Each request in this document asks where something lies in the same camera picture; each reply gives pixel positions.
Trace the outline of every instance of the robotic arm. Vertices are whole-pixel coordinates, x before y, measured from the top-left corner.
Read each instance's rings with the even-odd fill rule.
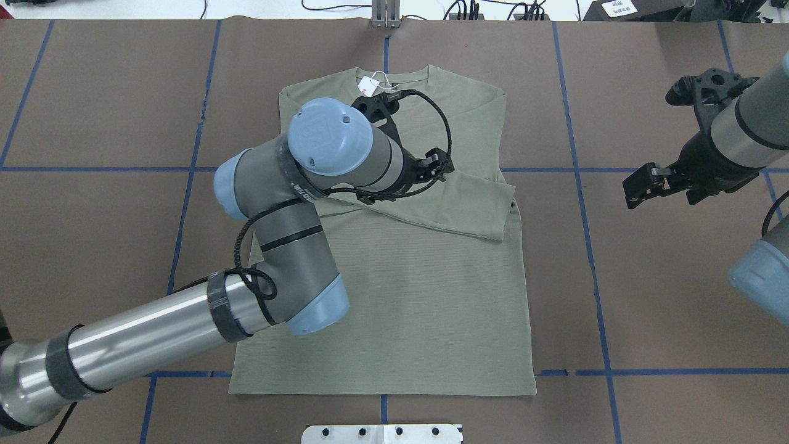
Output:
[[[691,205],[721,191],[734,193],[789,152],[789,53],[762,79],[715,69],[683,77],[666,101],[692,105],[700,130],[673,164],[645,164],[623,181],[629,209],[680,191]],[[770,232],[767,223],[763,239],[731,269],[729,281],[789,324],[789,220]]]
[[[432,149],[417,160],[401,146],[391,115],[407,96],[421,96],[438,111],[446,152]],[[384,125],[373,125],[382,119]],[[421,92],[360,97],[352,107],[328,98],[308,102],[286,134],[246,149],[216,172],[219,203],[247,220],[235,246],[235,269],[43,342],[13,342],[0,313],[0,437],[271,325],[285,322],[304,335],[338,321],[349,309],[348,296],[312,203],[335,192],[355,193],[367,204],[409,197],[453,170],[447,119]],[[332,189],[340,183],[352,188]],[[250,227],[265,261],[243,268],[239,250]]]

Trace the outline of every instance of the blue tape line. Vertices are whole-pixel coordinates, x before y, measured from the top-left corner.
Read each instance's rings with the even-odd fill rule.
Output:
[[[151,425],[151,412],[153,411],[153,398],[156,395],[156,377],[151,378],[148,385],[148,400],[145,402],[145,416],[143,416],[143,427],[140,430],[140,444],[145,444],[148,440],[148,426]]]
[[[635,368],[615,370],[578,370],[576,376],[672,376],[672,375],[720,375],[720,374],[789,374],[786,367],[740,367],[740,368]]]
[[[175,287],[175,270],[178,267],[178,259],[181,257],[181,241],[184,235],[184,222],[186,222],[186,212],[189,209],[189,199],[192,197],[192,184],[194,182],[195,169],[197,166],[197,155],[200,151],[200,138],[203,136],[203,124],[205,123],[205,111],[208,107],[208,94],[211,91],[211,76],[214,74],[214,62],[216,61],[216,48],[219,45],[219,33],[222,30],[222,21],[216,21],[214,31],[214,46],[211,49],[211,61],[208,63],[208,75],[205,78],[205,96],[203,97],[203,107],[200,112],[200,122],[197,123],[197,133],[195,135],[195,145],[192,150],[192,163],[189,165],[189,178],[186,180],[186,192],[184,193],[184,205],[181,208],[181,220],[178,222],[178,234],[175,238],[175,252],[173,253],[173,263],[170,267],[170,280],[167,283],[167,294],[173,292]]]
[[[0,167],[19,172],[188,172],[189,167]]]
[[[718,33],[720,34],[720,42],[724,46],[724,55],[726,56],[726,64],[729,65],[729,72],[734,73],[735,68],[731,64],[731,56],[729,55],[729,45],[726,43],[726,32],[724,31],[724,23],[718,20]]]
[[[540,373],[535,374],[534,376],[570,376],[570,372],[565,370],[565,369],[561,369],[561,370],[543,370]]]
[[[383,39],[383,71],[387,74],[389,74],[389,39],[390,37]]]
[[[19,124],[19,119],[22,117],[22,111],[24,110],[24,104],[28,101],[28,94],[30,94],[30,88],[33,86],[33,81],[36,79],[36,73],[39,70],[39,66],[41,65],[41,58],[44,56],[44,51],[47,49],[47,43],[49,43],[49,38],[52,35],[52,27],[54,26],[54,20],[50,20],[49,26],[47,26],[47,32],[44,34],[44,40],[41,42],[41,48],[39,49],[39,54],[36,56],[36,63],[33,64],[33,69],[30,71],[30,77],[28,77],[28,84],[24,87],[24,92],[22,93],[22,99],[19,101],[19,107],[17,108],[17,114],[13,116],[13,122],[11,123],[11,130],[8,132],[8,137],[6,138],[6,144],[3,146],[2,154],[0,154],[0,167],[6,162],[6,157],[8,156],[8,151],[11,149],[11,141],[13,140],[13,134],[17,132],[17,125]]]
[[[559,83],[562,87],[562,99],[564,101],[564,115],[567,120],[567,135],[570,137],[570,153],[573,157],[573,168],[575,170],[575,186],[578,191],[578,204],[581,206],[581,221],[584,227],[584,238],[586,241],[586,255],[589,259],[589,268],[592,270],[592,280],[594,283],[594,298],[597,305],[597,327],[600,331],[600,345],[603,350],[603,363],[606,370],[611,369],[611,358],[608,355],[608,339],[605,334],[605,320],[603,318],[603,304],[600,301],[600,289],[597,283],[597,270],[594,263],[594,252],[592,251],[592,237],[589,234],[589,218],[586,216],[586,203],[584,201],[583,184],[581,183],[581,168],[578,166],[578,152],[575,147],[575,134],[573,132],[573,121],[570,117],[570,101],[567,97],[567,82],[564,77],[564,65],[562,63],[562,49],[559,45],[559,28],[556,22],[551,22],[553,27],[553,40],[556,46],[556,62],[559,65]],[[614,392],[614,378],[610,375],[606,377],[608,384],[608,401],[611,405],[611,421],[614,426],[614,438],[617,444],[622,443],[622,432],[619,427],[619,410],[616,408],[616,394]]]
[[[149,378],[209,378],[211,377],[210,371],[183,371],[183,370],[157,370],[147,374]]]
[[[504,167],[501,168],[502,173],[572,173],[575,172],[573,168],[567,167]]]
[[[776,189],[772,186],[772,180],[770,179],[770,174],[767,171],[762,170],[762,175],[765,177],[765,182],[767,182],[767,190],[770,192],[770,198],[772,199],[772,203],[776,203]],[[783,212],[781,211],[781,207],[778,207],[776,211],[778,213],[778,220],[783,219]]]
[[[381,423],[389,424],[389,412],[387,411],[387,395],[381,395]]]

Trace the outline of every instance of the shirt tag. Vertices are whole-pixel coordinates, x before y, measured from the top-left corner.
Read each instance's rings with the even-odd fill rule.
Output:
[[[376,93],[376,88],[381,82],[368,76],[364,76],[359,81],[359,91],[367,97],[372,97]]]

